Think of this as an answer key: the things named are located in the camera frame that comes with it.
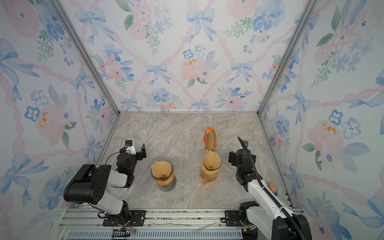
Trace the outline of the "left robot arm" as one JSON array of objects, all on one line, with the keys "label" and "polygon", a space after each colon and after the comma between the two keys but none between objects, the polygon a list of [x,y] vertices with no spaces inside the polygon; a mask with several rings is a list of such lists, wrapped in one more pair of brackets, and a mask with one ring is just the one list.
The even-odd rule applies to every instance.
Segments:
[{"label": "left robot arm", "polygon": [[147,157],[146,146],[136,151],[133,140],[126,140],[117,156],[117,170],[111,165],[84,164],[64,190],[64,200],[75,204],[88,204],[104,213],[104,219],[126,227],[134,219],[128,203],[112,196],[107,187],[130,188],[135,179],[138,161]]}]

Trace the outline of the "wooden ring holder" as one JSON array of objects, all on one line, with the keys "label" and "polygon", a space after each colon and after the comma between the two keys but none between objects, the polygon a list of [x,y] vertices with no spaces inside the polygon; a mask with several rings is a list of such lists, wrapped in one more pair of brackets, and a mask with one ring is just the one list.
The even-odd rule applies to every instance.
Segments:
[{"label": "wooden ring holder", "polygon": [[174,179],[175,179],[175,177],[171,176],[167,180],[163,180],[163,181],[162,180],[156,180],[156,183],[160,186],[168,186],[174,181]]}]

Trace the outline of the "orange glass carafe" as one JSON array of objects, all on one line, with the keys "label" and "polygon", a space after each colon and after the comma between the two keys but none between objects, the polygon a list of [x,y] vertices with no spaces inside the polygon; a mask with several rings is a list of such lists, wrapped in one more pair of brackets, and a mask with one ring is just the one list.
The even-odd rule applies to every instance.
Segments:
[{"label": "orange glass carafe", "polygon": [[202,178],[204,185],[207,184],[208,182],[214,181],[217,178],[218,174],[219,173],[209,175],[206,172],[204,172],[203,170],[200,171],[200,177]]}]

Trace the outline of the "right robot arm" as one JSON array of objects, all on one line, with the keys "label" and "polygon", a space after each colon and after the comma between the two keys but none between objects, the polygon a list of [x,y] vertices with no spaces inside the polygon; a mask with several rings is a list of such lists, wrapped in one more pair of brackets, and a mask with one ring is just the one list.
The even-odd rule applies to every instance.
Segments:
[{"label": "right robot arm", "polygon": [[237,167],[236,178],[254,200],[241,203],[234,217],[225,217],[245,226],[246,231],[260,231],[268,240],[311,240],[309,222],[279,200],[257,173],[256,156],[247,149],[229,153],[229,163]]}]

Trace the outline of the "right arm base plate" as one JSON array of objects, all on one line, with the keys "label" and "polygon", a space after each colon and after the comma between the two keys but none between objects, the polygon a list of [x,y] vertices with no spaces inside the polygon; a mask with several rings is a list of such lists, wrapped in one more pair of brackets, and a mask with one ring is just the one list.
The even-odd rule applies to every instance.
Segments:
[{"label": "right arm base plate", "polygon": [[221,218],[221,223],[227,227],[246,227],[247,225],[241,221],[238,210],[225,210],[225,216]]}]

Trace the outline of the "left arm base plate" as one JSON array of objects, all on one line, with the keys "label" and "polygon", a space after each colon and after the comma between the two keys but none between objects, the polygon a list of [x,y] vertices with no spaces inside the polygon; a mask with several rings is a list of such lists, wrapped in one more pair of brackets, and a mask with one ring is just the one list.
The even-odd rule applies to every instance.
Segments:
[{"label": "left arm base plate", "polygon": [[130,218],[124,225],[112,218],[104,219],[103,227],[143,227],[146,217],[145,210],[129,210]]}]

